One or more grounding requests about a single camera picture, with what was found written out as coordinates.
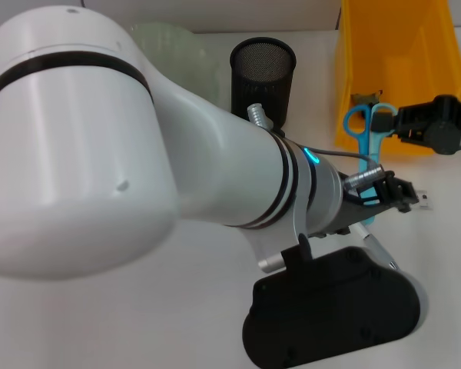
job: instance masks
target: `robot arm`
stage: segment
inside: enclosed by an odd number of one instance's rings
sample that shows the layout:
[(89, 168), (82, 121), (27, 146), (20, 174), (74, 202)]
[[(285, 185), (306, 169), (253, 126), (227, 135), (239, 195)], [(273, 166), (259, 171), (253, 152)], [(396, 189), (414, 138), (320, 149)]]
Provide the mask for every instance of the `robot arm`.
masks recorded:
[(392, 175), (374, 183), (376, 205), (343, 180), (168, 81), (103, 15), (39, 8), (0, 28), (0, 274), (112, 268), (160, 244), (178, 214), (241, 229), (274, 271), (304, 236), (416, 201)]

